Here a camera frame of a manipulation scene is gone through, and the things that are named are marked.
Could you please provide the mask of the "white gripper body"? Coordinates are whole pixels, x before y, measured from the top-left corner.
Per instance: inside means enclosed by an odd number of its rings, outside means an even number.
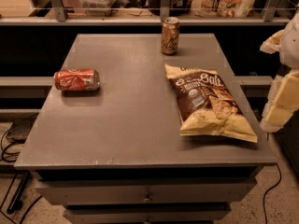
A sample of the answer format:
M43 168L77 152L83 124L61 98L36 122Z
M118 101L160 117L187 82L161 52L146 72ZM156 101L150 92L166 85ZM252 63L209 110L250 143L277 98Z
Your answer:
M299 13L286 25L280 40L280 62L291 69L299 68Z

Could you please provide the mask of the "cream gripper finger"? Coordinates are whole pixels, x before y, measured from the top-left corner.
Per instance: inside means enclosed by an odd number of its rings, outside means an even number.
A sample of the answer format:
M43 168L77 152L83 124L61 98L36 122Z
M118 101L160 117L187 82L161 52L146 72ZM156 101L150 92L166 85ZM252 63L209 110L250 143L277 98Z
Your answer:
M299 109L299 71L276 75L262 113L261 128L267 133L281 129Z
M279 30L278 32L267 38L260 46L260 51L268 54L281 51L281 41L284 31Z

